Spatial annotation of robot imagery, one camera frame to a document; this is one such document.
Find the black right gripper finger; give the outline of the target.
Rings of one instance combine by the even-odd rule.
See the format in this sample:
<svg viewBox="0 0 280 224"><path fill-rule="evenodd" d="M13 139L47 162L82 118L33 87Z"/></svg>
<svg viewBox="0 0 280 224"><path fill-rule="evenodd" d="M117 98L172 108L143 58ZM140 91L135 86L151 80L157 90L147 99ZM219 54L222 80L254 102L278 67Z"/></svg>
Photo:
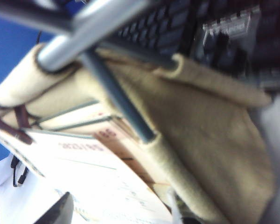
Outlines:
<svg viewBox="0 0 280 224"><path fill-rule="evenodd" d="M66 192L35 224L71 224L74 210L73 198Z"/></svg>

